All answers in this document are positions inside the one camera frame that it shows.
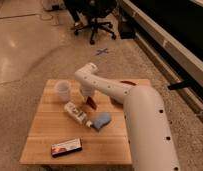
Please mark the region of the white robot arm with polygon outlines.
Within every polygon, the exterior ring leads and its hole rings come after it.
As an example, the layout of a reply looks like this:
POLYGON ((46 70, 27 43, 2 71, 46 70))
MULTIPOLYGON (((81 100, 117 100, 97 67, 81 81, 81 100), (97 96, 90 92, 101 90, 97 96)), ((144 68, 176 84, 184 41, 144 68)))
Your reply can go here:
POLYGON ((135 171, 181 171, 163 99, 152 86, 102 78, 87 63, 75 72, 83 97, 99 91, 123 105, 135 171))

